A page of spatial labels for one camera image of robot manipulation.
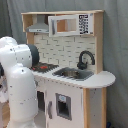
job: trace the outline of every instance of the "gray wall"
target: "gray wall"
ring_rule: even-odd
[[[3,36],[12,36],[8,6],[6,0],[0,0],[0,38]]]
[[[128,0],[7,0],[13,37],[26,43],[21,12],[105,10],[104,70],[117,80],[108,87],[107,119],[115,128],[128,128]]]

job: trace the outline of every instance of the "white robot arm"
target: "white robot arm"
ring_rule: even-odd
[[[8,101],[7,81],[5,76],[0,79],[0,102],[5,103]]]
[[[7,79],[11,116],[8,128],[36,128],[37,91],[29,68],[38,62],[39,53],[34,45],[18,45],[10,37],[0,39],[0,63]]]

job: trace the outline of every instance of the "handle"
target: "handle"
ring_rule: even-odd
[[[55,35],[55,24],[54,24],[54,20],[52,21],[52,34]]]
[[[38,86],[38,82],[35,80],[36,87]]]
[[[111,123],[108,122],[108,123],[107,123],[107,128],[110,128],[110,127],[111,127]]]
[[[50,119],[52,119],[51,107],[52,107],[52,101],[50,101],[48,104],[48,115]]]

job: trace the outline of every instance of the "burner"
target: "burner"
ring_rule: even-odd
[[[39,62],[36,66],[32,67],[31,70],[45,73],[45,72],[48,72],[48,71],[50,71],[54,68],[57,68],[57,67],[58,67],[58,65]]]

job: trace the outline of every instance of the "white cabinet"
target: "white cabinet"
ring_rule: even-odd
[[[49,37],[93,34],[93,14],[49,16]]]
[[[46,80],[46,128],[84,128],[83,90]]]

